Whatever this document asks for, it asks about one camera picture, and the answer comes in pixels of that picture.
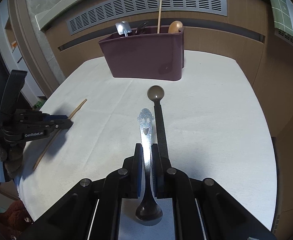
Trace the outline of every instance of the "white tablecloth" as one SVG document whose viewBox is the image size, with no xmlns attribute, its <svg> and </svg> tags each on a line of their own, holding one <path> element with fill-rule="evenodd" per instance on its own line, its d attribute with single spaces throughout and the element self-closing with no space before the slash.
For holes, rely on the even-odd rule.
<svg viewBox="0 0 293 240">
<path fill-rule="evenodd" d="M 82 178 L 104 178 L 134 154 L 141 142 L 141 109 L 154 116 L 147 98 L 152 85 L 165 91 L 161 105 L 172 166 L 191 178 L 214 178 L 270 229 L 276 165 L 259 102 L 235 60 L 197 51 L 185 51 L 182 79 L 176 82 L 113 78 L 104 57 L 75 70 L 41 110 L 69 115 L 88 101 L 34 172 L 49 138 L 27 144 L 23 173 L 15 179 L 31 217 L 38 219 Z M 156 142 L 155 129 L 152 137 Z M 153 227 L 134 220 L 140 201 L 123 201 L 119 239 L 174 239 L 171 200 L 157 200 L 164 215 Z"/>
</svg>

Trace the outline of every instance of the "gray tile wall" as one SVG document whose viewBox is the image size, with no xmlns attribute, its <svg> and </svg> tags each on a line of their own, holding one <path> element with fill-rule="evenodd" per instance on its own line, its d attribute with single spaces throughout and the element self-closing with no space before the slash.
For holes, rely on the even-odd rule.
<svg viewBox="0 0 293 240">
<path fill-rule="evenodd" d="M 36 35 L 36 38 L 43 52 L 45 60 L 47 61 L 57 81 L 59 82 L 59 84 L 61 84 L 65 80 L 65 76 L 62 73 L 58 62 L 54 57 L 54 54 L 51 50 L 51 47 L 48 43 L 48 40 L 45 34 L 39 30 L 36 19 L 35 19 L 36 14 L 50 10 L 59 1 L 61 0 L 26 0 L 26 4 L 27 4 L 32 28 L 34 30 L 34 34 Z"/>
</svg>

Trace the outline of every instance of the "green checkered cloth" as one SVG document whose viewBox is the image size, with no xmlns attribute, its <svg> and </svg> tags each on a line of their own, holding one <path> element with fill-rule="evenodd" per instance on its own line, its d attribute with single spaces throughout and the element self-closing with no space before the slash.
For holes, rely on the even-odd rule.
<svg viewBox="0 0 293 240">
<path fill-rule="evenodd" d="M 271 5 L 274 18 L 274 27 L 293 36 L 293 28 L 286 0 L 271 0 Z"/>
</svg>

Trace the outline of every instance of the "logo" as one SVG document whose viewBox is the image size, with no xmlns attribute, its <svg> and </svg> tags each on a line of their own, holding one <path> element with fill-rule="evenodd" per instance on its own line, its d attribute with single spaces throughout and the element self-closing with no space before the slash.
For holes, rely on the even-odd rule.
<svg viewBox="0 0 293 240">
<path fill-rule="evenodd" d="M 38 135 L 43 135 L 43 132 L 37 132 L 37 133 L 26 134 L 25 137 L 38 136 Z"/>
</svg>

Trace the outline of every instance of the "wooden stick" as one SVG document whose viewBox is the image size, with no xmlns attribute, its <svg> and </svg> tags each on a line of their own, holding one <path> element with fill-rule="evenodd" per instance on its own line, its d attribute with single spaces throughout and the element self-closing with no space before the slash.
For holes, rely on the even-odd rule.
<svg viewBox="0 0 293 240">
<path fill-rule="evenodd" d="M 87 99 L 83 100 L 83 102 L 81 104 L 79 104 L 79 106 L 69 115 L 68 119 L 71 119 L 76 112 L 78 112 L 80 110 L 80 108 L 84 105 L 84 103 L 87 101 Z M 33 170 L 35 170 L 38 166 L 38 164 L 40 163 L 42 157 L 44 156 L 44 154 L 46 153 L 46 151 L 48 150 L 48 148 L 50 147 L 50 145 L 53 143 L 54 139 L 58 136 L 58 134 L 60 133 L 61 130 L 57 130 L 57 132 L 52 136 L 52 138 L 50 139 L 50 141 L 48 142 L 48 144 L 45 146 L 45 148 L 43 149 L 41 155 L 39 156 L 37 162 L 34 164 L 33 166 Z"/>
<path fill-rule="evenodd" d="M 162 0 L 160 0 L 159 18 L 158 18 L 158 32 L 157 33 L 160 33 L 161 8 L 162 8 Z"/>
</svg>

